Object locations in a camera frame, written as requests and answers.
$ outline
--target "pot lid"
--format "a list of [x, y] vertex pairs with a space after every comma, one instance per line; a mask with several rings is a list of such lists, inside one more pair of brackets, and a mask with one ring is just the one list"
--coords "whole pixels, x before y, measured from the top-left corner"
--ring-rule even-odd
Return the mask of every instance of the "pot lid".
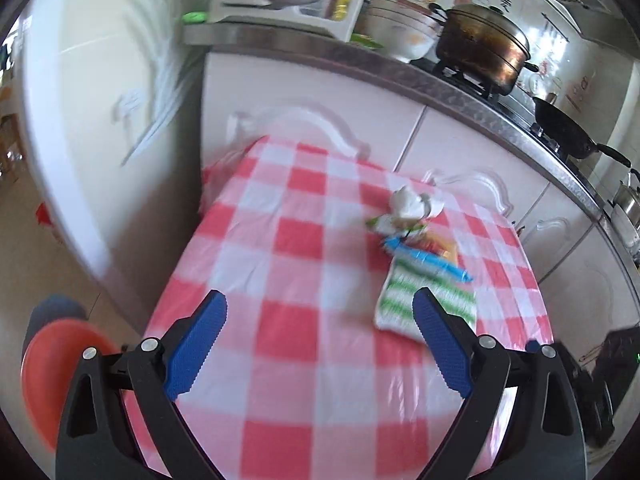
[[462, 14], [470, 18], [476, 18], [485, 22], [492, 27], [498, 28], [501, 32], [507, 35], [510, 39], [519, 44], [520, 47], [526, 52], [527, 59], [530, 58], [529, 53], [529, 40], [525, 36], [518, 26], [511, 20], [504, 17], [502, 10], [498, 7], [483, 7], [476, 4], [461, 4], [456, 5], [447, 12], [453, 14]]

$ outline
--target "frying pan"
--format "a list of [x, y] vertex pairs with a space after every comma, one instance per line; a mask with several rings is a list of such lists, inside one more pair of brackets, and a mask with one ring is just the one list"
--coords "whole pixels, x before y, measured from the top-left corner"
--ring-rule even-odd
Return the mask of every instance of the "frying pan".
[[587, 132], [564, 112], [539, 97], [534, 97], [533, 101], [536, 104], [536, 122], [542, 126], [545, 135], [555, 140], [567, 155], [587, 158], [593, 153], [601, 152], [631, 168], [631, 161], [626, 156], [606, 144], [593, 142]]

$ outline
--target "snack package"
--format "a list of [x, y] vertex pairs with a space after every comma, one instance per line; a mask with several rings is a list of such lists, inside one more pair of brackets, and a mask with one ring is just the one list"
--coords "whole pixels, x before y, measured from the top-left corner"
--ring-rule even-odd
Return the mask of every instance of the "snack package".
[[395, 257], [376, 304], [374, 323], [380, 330], [390, 330], [424, 343], [414, 321], [414, 294], [428, 287], [448, 314], [460, 316], [472, 330], [478, 322], [476, 296], [467, 286], [460, 288], [449, 280], [434, 278]]
[[452, 264], [449, 260], [435, 254], [411, 248], [404, 244], [401, 237], [389, 237], [384, 241], [383, 245], [385, 250], [393, 257], [405, 262], [426, 276], [455, 280], [462, 283], [473, 281], [469, 273], [458, 267], [457, 264]]
[[413, 237], [424, 231], [426, 224], [422, 220], [406, 220], [403, 218], [395, 218], [391, 215], [382, 215], [367, 221], [367, 227], [383, 237]]
[[413, 249], [435, 254], [455, 266], [458, 265], [458, 246], [456, 243], [428, 229], [408, 237], [405, 244]]

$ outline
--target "metal screw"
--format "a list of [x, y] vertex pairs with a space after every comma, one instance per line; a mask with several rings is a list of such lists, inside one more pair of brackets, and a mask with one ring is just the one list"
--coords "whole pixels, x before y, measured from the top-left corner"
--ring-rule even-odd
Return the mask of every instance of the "metal screw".
[[156, 348], [158, 348], [158, 339], [150, 337], [149, 339], [145, 339], [140, 345], [143, 352], [152, 352]]
[[556, 357], [556, 350], [552, 346], [544, 345], [542, 347], [542, 355], [549, 358]]
[[89, 348], [85, 348], [84, 352], [82, 352], [82, 358], [87, 360], [93, 359], [97, 353], [98, 351], [94, 347], [89, 346]]
[[482, 348], [491, 349], [491, 348], [495, 348], [495, 345], [496, 345], [495, 339], [490, 335], [480, 336], [479, 342]]

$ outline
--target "red and white checkered tablecloth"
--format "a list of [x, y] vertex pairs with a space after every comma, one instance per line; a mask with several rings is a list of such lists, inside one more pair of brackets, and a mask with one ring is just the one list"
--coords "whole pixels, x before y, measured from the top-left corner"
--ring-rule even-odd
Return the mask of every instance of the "red and white checkered tablecloth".
[[[228, 317], [177, 405], [229, 479], [414, 480], [462, 400], [425, 345], [373, 327], [390, 259], [365, 220], [410, 181], [325, 150], [265, 137], [242, 159], [187, 246], [149, 323], [160, 337], [210, 289]], [[507, 348], [551, 342], [545, 307], [509, 222], [440, 192], [433, 225], [474, 277], [478, 333]], [[476, 470], [490, 466], [505, 396]], [[148, 464], [166, 472], [132, 397]]]

